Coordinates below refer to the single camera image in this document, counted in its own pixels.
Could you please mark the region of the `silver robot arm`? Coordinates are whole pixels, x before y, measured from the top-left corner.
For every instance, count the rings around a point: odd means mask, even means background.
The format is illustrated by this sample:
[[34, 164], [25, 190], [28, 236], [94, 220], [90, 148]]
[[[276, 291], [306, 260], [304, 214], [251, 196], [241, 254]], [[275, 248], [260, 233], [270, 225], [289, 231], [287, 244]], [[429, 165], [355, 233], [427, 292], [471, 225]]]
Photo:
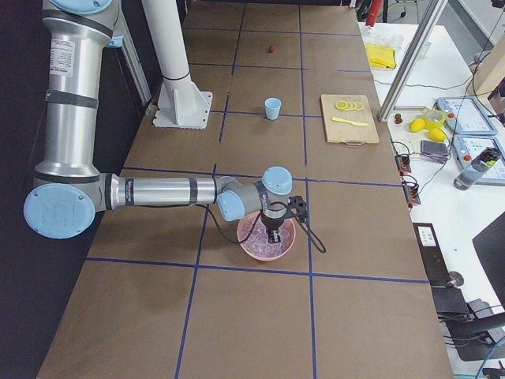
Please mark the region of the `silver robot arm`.
[[290, 218], [292, 177], [270, 167], [248, 185], [235, 178], [122, 178], [93, 163], [103, 48], [125, 30], [119, 1], [45, 1], [50, 30], [45, 156], [24, 201], [31, 229], [55, 239], [86, 230], [96, 213], [118, 207], [173, 208], [216, 204], [226, 221], [255, 214], [269, 243]]

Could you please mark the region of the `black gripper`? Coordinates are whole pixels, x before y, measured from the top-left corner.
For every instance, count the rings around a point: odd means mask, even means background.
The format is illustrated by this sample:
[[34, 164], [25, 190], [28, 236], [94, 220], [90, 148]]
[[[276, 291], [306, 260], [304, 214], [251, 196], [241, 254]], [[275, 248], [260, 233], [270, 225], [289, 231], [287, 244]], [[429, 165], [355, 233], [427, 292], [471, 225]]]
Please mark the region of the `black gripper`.
[[268, 243], [281, 242], [281, 234], [279, 228], [283, 224], [286, 214], [286, 206], [283, 203], [272, 203], [268, 208], [261, 210], [261, 221], [266, 227], [268, 235]]

